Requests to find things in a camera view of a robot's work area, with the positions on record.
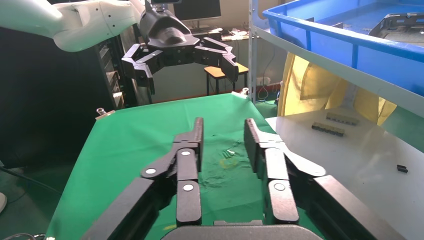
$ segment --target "green cloth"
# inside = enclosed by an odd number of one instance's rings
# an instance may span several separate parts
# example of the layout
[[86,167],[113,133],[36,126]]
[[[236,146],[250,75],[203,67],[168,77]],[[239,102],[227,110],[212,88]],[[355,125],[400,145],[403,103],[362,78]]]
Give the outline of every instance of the green cloth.
[[[79,239],[149,163],[166,154],[174,136],[204,118],[204,152],[199,174],[203,225],[215,220],[262,219],[261,182],[252,172],[243,142],[244,121],[271,127],[248,99],[231,94],[119,110],[98,120],[69,177],[47,230],[56,240]],[[235,155],[223,152],[230,147]],[[176,198],[164,208],[146,239],[160,239],[175,227]],[[321,235],[299,208],[300,224]]]

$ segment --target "white wall outlet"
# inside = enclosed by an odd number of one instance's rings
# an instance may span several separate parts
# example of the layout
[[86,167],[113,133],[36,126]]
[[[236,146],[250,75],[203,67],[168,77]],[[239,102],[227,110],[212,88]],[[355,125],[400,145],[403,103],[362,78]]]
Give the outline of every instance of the white wall outlet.
[[269,78],[269,77],[257,77],[256,78],[256,86],[262,86],[262,85],[264,85],[264,86],[268,86],[268,85],[270,85],[271,84],[271,78]]

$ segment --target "computer screen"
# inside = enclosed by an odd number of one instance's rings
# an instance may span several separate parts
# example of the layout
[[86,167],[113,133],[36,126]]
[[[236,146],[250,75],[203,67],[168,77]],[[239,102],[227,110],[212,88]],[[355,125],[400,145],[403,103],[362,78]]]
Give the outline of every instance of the computer screen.
[[173,9],[180,21],[221,17],[220,0],[182,0]]

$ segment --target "blue plastic bin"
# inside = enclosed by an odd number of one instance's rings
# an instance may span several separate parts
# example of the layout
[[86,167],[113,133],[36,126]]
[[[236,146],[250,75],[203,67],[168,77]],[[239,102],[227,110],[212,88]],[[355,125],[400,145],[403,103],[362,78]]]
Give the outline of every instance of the blue plastic bin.
[[296,0],[263,15],[272,34],[424,97],[424,47],[368,36],[400,13],[424,13],[424,0]]

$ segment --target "yellow cloth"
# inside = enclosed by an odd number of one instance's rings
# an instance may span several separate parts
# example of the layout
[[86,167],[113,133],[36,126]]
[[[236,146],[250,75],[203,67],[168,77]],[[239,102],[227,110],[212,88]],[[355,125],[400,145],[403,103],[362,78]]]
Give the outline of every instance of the yellow cloth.
[[[278,116],[339,107],[349,83],[293,53],[287,54]],[[352,107],[368,120],[381,125],[396,108],[392,102],[358,87]]]

